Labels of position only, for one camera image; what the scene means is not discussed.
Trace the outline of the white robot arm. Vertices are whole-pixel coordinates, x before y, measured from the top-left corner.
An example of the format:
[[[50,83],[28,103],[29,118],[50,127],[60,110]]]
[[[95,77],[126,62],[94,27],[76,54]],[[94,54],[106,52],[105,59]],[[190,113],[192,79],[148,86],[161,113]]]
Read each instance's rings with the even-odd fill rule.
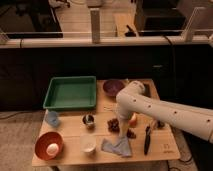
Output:
[[[143,95],[145,86],[132,81],[116,96],[116,114],[121,121],[142,113],[213,144],[213,110],[161,101]]]

